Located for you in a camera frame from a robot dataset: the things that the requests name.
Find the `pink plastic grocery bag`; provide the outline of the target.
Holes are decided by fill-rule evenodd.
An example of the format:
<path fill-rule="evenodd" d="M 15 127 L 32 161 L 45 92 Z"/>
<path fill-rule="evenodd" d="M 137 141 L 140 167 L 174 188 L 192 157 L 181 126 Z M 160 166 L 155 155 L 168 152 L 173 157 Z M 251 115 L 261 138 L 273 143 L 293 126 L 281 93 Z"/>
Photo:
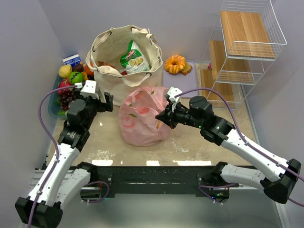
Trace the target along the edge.
<path fill-rule="evenodd" d="M 124 140 L 133 146 L 148 147 L 166 139 L 170 127 L 164 123 L 156 129 L 156 115 L 168 104 L 165 95 L 168 88 L 144 86 L 137 88 L 121 103 L 118 123 Z"/>

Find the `large red cookie bag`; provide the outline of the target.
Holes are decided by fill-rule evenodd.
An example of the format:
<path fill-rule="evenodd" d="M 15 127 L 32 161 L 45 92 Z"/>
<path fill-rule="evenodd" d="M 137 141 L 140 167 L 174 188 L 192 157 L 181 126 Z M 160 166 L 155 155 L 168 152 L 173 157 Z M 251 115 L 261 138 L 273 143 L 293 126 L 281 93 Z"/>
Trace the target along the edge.
<path fill-rule="evenodd" d="M 101 70 L 102 72 L 108 72 L 113 69 L 116 70 L 116 68 L 112 64 L 103 61 L 98 62 L 98 69 Z"/>

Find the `cream canvas tote bag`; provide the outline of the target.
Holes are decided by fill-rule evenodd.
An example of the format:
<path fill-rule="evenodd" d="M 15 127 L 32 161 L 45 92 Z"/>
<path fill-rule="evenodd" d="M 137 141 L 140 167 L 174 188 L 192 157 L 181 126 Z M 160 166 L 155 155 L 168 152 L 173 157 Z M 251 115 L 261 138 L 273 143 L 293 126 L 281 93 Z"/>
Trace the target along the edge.
<path fill-rule="evenodd" d="M 146 28 L 128 25 L 99 34 L 86 56 L 99 90 L 122 101 L 137 88 L 162 85 L 161 48 Z"/>

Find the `green white chips bag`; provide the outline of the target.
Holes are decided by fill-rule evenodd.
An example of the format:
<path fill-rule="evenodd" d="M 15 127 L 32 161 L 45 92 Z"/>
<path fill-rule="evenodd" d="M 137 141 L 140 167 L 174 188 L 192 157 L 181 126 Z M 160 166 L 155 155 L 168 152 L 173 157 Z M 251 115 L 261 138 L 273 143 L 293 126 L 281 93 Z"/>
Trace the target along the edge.
<path fill-rule="evenodd" d="M 127 74 L 146 72 L 150 70 L 150 65 L 139 46 L 131 40 L 126 54 L 120 58 L 120 64 Z"/>

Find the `brown bread slice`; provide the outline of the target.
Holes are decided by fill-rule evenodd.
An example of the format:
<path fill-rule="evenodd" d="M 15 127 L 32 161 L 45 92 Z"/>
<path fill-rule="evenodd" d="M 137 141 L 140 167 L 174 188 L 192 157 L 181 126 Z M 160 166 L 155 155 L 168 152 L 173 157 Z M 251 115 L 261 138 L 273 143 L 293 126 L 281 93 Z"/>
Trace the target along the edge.
<path fill-rule="evenodd" d="M 161 128 L 161 125 L 163 124 L 163 122 L 158 121 L 156 124 L 156 129 L 159 130 Z"/>

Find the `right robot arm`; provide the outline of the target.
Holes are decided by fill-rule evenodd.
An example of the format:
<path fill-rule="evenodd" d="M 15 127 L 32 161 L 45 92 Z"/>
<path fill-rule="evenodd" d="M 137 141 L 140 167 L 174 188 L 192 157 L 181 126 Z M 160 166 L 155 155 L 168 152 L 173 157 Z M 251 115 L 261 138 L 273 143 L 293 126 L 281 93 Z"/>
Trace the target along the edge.
<path fill-rule="evenodd" d="M 247 138 L 226 119 L 214 114 L 205 97 L 190 99 L 189 107 L 175 100 L 169 101 L 156 119 L 174 129 L 177 124 L 198 128 L 201 136 L 230 150 L 254 166 L 253 169 L 219 162 L 210 177 L 213 189 L 250 186 L 262 190 L 270 199 L 285 204 L 299 179 L 301 163 L 296 159 L 280 158 Z"/>

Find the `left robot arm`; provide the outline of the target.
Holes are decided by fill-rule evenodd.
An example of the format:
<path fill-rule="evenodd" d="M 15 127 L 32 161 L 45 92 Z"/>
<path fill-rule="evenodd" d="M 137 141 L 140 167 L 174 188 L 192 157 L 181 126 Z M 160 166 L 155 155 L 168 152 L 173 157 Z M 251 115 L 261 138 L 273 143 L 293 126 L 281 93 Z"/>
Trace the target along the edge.
<path fill-rule="evenodd" d="M 96 167 L 84 163 L 71 174 L 68 170 L 79 156 L 90 133 L 89 128 L 98 112 L 113 110 L 113 96 L 105 93 L 105 102 L 98 94 L 76 99 L 69 104 L 64 128 L 55 143 L 55 154 L 40 180 L 26 198 L 18 198 L 15 209 L 28 227 L 56 228 L 63 216 L 64 208 L 81 188 L 97 184 Z"/>

